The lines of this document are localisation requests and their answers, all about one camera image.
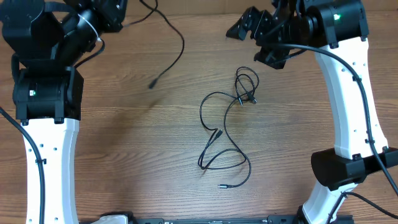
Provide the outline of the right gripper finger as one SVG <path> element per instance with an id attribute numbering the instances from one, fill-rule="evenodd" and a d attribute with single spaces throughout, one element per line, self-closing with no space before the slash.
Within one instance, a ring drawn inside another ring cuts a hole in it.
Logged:
<path id="1" fill-rule="evenodd" d="M 256 30 L 259 20 L 260 11 L 254 6 L 247 8 L 239 20 L 227 30 L 226 37 L 244 40 L 248 31 Z"/>
<path id="2" fill-rule="evenodd" d="M 273 26 L 273 17 L 269 11 L 263 10 L 259 12 L 253 12 L 251 14 L 251 39 L 263 38 Z"/>

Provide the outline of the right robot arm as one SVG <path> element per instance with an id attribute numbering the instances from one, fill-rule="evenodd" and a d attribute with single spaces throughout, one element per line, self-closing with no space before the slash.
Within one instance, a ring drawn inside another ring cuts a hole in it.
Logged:
<path id="1" fill-rule="evenodd" d="M 379 125 L 368 69 L 369 27 L 361 1 L 274 1 L 275 12 L 248 8 L 226 36 L 250 37 L 255 60 L 282 69 L 311 51 L 323 73 L 335 127 L 331 149 L 311 157 L 315 186 L 294 223 L 349 223 L 339 218 L 345 198 L 370 174 L 397 165 Z"/>

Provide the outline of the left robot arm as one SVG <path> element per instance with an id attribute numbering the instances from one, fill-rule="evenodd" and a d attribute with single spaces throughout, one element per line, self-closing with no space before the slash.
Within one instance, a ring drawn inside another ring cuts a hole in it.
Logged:
<path id="1" fill-rule="evenodd" d="M 84 79 L 101 34 L 119 32 L 126 1 L 4 0 L 16 115 L 27 157 L 27 223 L 77 223 L 74 158 Z"/>

